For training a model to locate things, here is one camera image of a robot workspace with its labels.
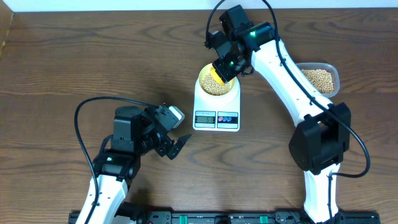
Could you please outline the yellow plastic scoop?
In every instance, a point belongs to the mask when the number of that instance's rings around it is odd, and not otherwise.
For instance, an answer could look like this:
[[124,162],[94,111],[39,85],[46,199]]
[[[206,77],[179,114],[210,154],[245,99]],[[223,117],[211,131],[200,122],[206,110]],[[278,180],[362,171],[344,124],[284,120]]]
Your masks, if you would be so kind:
[[220,85],[220,86],[224,85],[224,81],[219,77],[219,75],[217,74],[217,72],[214,68],[210,68],[210,75],[211,75],[212,79],[214,79],[214,81],[218,85]]

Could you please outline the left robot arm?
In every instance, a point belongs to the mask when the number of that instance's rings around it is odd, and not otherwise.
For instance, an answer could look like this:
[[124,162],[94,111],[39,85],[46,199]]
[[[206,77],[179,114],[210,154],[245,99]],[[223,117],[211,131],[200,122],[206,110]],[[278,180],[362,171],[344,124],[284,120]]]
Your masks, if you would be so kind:
[[141,167],[141,157],[154,150],[175,159],[189,140],[188,134],[176,141],[168,136],[184,118],[175,106],[117,108],[113,134],[104,139],[93,161],[94,176],[77,223],[111,223]]

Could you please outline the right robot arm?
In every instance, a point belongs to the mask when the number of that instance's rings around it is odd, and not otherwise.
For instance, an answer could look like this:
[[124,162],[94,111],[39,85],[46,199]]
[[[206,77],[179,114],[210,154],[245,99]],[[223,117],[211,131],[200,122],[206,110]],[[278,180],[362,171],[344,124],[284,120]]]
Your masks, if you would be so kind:
[[270,84],[295,125],[289,151],[304,171],[303,209],[313,223],[335,221],[333,176],[349,148],[349,108],[334,105],[308,81],[287,53],[276,23],[255,24],[240,5],[226,10],[219,20],[223,31],[207,32],[205,41],[219,56],[213,62],[216,74],[227,83],[251,68]]

